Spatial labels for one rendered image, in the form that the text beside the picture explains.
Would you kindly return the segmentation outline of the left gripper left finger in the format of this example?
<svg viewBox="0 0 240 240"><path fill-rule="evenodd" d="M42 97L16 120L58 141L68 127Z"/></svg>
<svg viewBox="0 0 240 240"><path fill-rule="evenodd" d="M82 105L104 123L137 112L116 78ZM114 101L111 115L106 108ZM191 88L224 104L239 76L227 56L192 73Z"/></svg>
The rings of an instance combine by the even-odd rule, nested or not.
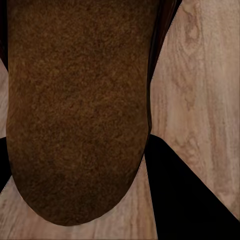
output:
<svg viewBox="0 0 240 240"><path fill-rule="evenodd" d="M12 176L6 137L0 138L0 193Z"/></svg>

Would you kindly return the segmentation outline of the sandal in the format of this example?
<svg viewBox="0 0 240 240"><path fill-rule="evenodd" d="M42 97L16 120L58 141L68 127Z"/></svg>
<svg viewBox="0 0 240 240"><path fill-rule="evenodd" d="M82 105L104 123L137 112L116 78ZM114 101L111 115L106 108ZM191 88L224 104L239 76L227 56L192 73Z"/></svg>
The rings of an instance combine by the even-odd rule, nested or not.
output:
<svg viewBox="0 0 240 240"><path fill-rule="evenodd" d="M0 0L6 144L42 218L78 226L127 194L152 131L151 81L183 0Z"/></svg>

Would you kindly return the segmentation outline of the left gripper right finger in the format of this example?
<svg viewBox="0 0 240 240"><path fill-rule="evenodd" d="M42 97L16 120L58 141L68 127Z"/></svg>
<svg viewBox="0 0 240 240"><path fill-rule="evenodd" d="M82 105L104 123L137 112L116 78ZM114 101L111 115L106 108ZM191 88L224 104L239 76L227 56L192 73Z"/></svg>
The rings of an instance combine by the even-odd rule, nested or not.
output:
<svg viewBox="0 0 240 240"><path fill-rule="evenodd" d="M240 240L240 221L161 137L144 156L158 240Z"/></svg>

